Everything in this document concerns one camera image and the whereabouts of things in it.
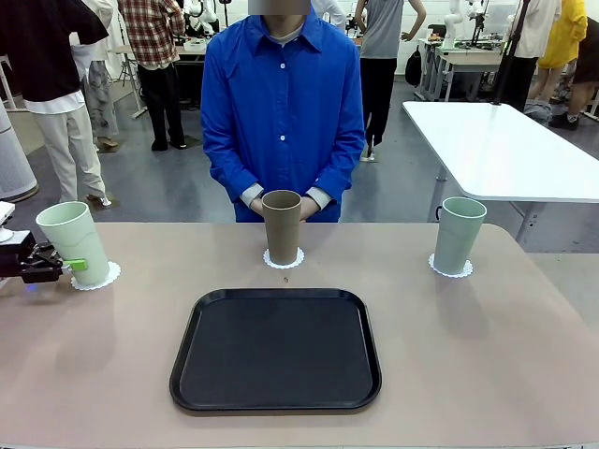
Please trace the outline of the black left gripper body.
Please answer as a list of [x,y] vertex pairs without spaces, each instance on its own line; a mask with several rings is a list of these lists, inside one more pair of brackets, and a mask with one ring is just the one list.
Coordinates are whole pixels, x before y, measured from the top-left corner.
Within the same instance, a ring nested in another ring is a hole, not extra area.
[[33,252],[37,242],[31,231],[14,231],[10,239],[1,242],[1,279],[20,277],[24,283],[37,281],[23,270],[23,264]]

